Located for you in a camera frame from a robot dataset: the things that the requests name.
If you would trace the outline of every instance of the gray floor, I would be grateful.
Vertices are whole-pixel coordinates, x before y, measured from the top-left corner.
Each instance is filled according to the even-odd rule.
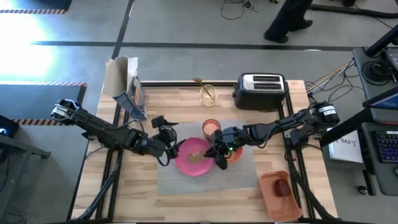
[[[32,41],[116,42],[127,2],[73,0],[68,14],[62,16],[0,14],[0,80],[87,82],[83,106],[95,113],[105,62],[114,48],[27,44]],[[242,18],[227,21],[220,16],[222,0],[135,0],[124,42],[273,45],[262,39],[262,34],[283,2],[271,4],[268,0],[257,0],[258,12],[246,10]],[[340,5],[339,1],[314,2]],[[364,9],[398,11],[391,0],[358,0],[357,5]],[[239,14],[240,8],[236,7],[226,7],[226,16]],[[308,11],[307,18],[315,21],[313,27],[289,34],[288,45],[368,46],[389,30],[371,17]],[[383,21],[390,26],[398,23],[398,19]],[[142,80],[190,80],[192,77],[234,80],[243,72],[276,72],[287,79],[316,80],[352,58],[351,52],[338,51],[143,47],[123,47],[120,55],[139,57]],[[348,72],[348,75],[356,74],[355,68]],[[350,80],[360,86],[358,78]],[[319,93],[316,98],[327,100],[329,94]],[[363,97],[361,90],[354,89],[334,102],[340,118],[344,120],[358,112]],[[16,205],[23,204],[18,209],[28,216],[28,223],[65,220],[87,145],[80,133],[81,129],[76,127],[22,127],[19,139],[52,151],[50,160],[32,161],[21,194],[15,197]],[[324,157],[339,217],[357,222],[395,223],[398,198],[359,195],[355,187],[364,184],[361,166],[331,161],[327,152]]]

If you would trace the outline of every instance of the red cup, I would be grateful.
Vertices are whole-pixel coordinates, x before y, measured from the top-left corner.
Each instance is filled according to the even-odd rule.
[[[213,134],[216,130],[221,129],[220,123],[215,119],[207,119],[203,125],[201,126],[203,130],[203,134],[205,135],[205,139],[207,141],[211,141],[211,134]]]

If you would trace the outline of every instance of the keyboard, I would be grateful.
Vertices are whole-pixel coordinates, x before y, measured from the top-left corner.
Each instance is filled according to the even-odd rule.
[[[381,162],[398,163],[398,131],[375,131]]]

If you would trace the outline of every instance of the pink plate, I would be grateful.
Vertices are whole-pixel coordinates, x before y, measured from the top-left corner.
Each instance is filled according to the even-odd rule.
[[[199,163],[191,164],[188,161],[188,157],[191,154],[198,152],[206,152],[210,148],[210,144],[200,138],[188,138],[180,146],[178,157],[175,159],[175,164],[178,169],[185,175],[198,176],[209,171],[214,163],[213,158],[205,159]]]

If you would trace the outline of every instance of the toaster slot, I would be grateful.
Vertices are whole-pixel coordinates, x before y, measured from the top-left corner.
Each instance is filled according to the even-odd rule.
[[[282,87],[280,84],[276,83],[255,83],[254,84],[255,90],[281,90]]]
[[[255,75],[253,76],[255,82],[280,82],[280,77],[274,75]]]

